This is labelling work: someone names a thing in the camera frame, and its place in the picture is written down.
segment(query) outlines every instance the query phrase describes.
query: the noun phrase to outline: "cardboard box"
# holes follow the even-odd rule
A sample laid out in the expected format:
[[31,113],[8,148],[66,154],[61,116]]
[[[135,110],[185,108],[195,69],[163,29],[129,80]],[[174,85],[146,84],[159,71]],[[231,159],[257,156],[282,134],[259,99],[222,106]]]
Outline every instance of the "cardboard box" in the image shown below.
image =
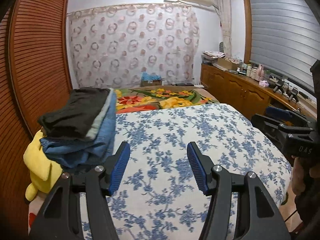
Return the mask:
[[232,63],[231,61],[227,61],[225,60],[225,58],[218,58],[218,65],[220,65],[221,67],[230,69],[230,70],[237,70],[237,68],[239,67],[239,64],[235,64]]
[[152,82],[149,83],[148,80],[142,81],[141,80],[141,86],[142,87],[149,87],[149,86],[161,86],[162,85],[162,80],[151,80]]

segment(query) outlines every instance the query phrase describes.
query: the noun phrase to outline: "person's hand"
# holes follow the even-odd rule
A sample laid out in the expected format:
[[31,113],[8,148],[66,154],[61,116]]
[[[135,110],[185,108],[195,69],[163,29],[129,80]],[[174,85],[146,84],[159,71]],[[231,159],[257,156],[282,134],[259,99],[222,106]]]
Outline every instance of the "person's hand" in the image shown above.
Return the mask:
[[310,177],[317,179],[320,178],[320,163],[318,163],[316,166],[310,168],[309,170]]
[[292,170],[291,187],[293,193],[299,196],[306,189],[306,185],[303,181],[304,170],[300,162],[300,157],[292,156],[292,158],[294,158],[294,165]]

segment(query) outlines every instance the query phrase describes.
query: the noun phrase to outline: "wardrobe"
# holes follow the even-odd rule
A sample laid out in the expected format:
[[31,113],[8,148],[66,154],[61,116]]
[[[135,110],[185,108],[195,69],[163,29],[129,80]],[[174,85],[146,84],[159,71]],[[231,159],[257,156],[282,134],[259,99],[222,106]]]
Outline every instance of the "wardrobe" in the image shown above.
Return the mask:
[[1,239],[28,238],[23,154],[39,116],[61,108],[71,88],[66,52],[68,0],[16,0],[0,23]]

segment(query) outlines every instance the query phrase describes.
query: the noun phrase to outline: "bed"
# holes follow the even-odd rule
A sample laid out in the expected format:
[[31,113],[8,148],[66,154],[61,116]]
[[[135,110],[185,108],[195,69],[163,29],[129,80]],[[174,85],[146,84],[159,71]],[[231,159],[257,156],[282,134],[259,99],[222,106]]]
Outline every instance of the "bed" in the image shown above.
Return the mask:
[[115,92],[117,114],[219,103],[208,91],[196,87],[149,86]]
[[[114,151],[122,141],[131,147],[119,190],[107,197],[120,240],[198,239],[210,197],[198,190],[188,163],[190,141],[233,173],[256,172],[277,206],[281,204],[291,178],[290,164],[237,110],[211,99],[215,103],[117,114]],[[235,231],[236,196],[227,239]],[[33,202],[41,206],[41,201],[37,197]],[[85,193],[80,195],[80,209],[84,238],[92,239]]]

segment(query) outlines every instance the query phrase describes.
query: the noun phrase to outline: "sheer curtain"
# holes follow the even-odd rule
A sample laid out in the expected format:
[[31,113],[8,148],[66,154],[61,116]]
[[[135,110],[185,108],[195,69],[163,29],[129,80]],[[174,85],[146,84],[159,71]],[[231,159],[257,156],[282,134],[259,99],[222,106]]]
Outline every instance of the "sheer curtain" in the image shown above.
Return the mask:
[[189,5],[118,5],[77,11],[69,19],[79,87],[137,87],[142,72],[168,82],[193,79],[199,25]]
[[223,50],[231,57],[231,4],[230,0],[218,0],[218,15],[222,25]]

